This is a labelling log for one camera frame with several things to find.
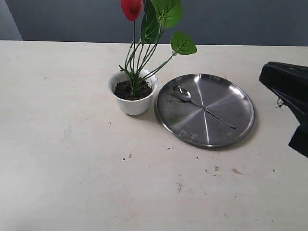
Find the white plastic flower pot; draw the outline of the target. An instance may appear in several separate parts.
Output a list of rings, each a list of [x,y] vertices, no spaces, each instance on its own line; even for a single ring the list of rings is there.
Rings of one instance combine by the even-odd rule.
[[[118,83],[125,81],[129,81],[129,77],[124,72],[118,71],[113,74],[108,81],[108,89],[110,93],[116,98],[117,105],[123,113],[130,116],[138,116],[143,114],[151,106],[153,95],[158,88],[158,79],[155,75],[152,75],[150,78],[145,80],[151,88],[151,93],[148,96],[138,100],[126,100],[115,95],[115,89]]]

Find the red artificial flower plant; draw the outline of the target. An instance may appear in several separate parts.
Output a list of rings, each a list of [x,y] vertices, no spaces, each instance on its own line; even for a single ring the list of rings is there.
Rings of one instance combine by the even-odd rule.
[[[125,17],[133,24],[141,13],[144,14],[140,38],[136,39],[136,26],[134,26],[133,39],[124,65],[119,68],[127,75],[128,80],[115,88],[118,97],[136,100],[149,95],[151,87],[145,85],[146,80],[170,61],[167,59],[144,77],[141,76],[141,71],[153,56],[164,31],[174,27],[182,19],[183,8],[180,0],[122,0],[120,4]]]

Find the round stainless steel plate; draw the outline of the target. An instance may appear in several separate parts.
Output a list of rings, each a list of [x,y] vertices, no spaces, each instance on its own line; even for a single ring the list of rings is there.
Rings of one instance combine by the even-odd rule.
[[[238,143],[256,119],[252,101],[239,86],[210,74],[186,74],[170,80],[159,91],[154,108],[169,132],[199,147]]]

